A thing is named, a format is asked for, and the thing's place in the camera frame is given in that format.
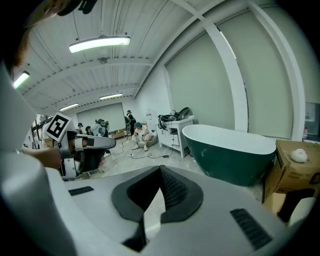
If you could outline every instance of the green bathtub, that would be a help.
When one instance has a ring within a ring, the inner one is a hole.
[[[271,139],[242,131],[194,124],[182,133],[204,173],[239,186],[253,185],[276,151]]]

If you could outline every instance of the white ceiling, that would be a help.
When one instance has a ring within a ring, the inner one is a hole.
[[[77,9],[67,16],[55,16],[32,29],[29,51],[17,78],[30,77],[18,91],[39,113],[57,111],[79,103],[83,106],[99,97],[122,93],[132,97],[193,15],[174,2],[183,0],[98,0],[90,14]],[[221,0],[185,1],[197,11]],[[76,40],[105,36],[129,36],[126,46],[107,46],[70,53]],[[106,64],[98,59],[105,57]]]

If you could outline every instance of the pants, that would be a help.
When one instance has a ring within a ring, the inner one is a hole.
[[[151,139],[151,137],[150,137],[150,135],[149,135],[149,133],[146,135],[146,136],[144,136],[143,137],[143,141],[149,141]],[[131,139],[133,142],[135,142],[135,143],[138,143],[138,142],[141,142],[142,141],[142,139],[139,137],[139,136],[132,136],[132,139]]]
[[[130,133],[131,133],[131,136],[133,136],[135,133],[135,124],[134,123],[130,124]]]

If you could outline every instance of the concrete floor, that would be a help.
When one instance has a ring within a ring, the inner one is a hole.
[[[101,177],[122,174],[130,171],[134,171],[148,166],[166,165],[168,167],[176,167],[185,169],[190,172],[197,173],[199,175],[205,175],[200,169],[193,157],[187,155],[185,158],[181,158],[180,152],[173,150],[165,145],[162,147],[159,144],[151,146],[147,152],[143,148],[132,150],[134,143],[130,140],[131,137],[116,139],[116,147],[110,150],[111,155],[106,157],[103,161],[104,164],[100,168],[103,172],[95,171],[91,174],[91,179],[98,179]],[[152,154],[151,159],[146,157],[148,154]],[[170,155],[169,158],[163,158],[163,155]],[[252,196],[252,199],[256,199],[259,202],[262,200],[262,184],[257,182],[251,187],[240,187],[244,193]],[[154,197],[151,205],[144,213],[144,224],[147,238],[152,239],[156,233],[160,230],[160,216],[165,212],[164,197],[159,189],[158,193]]]

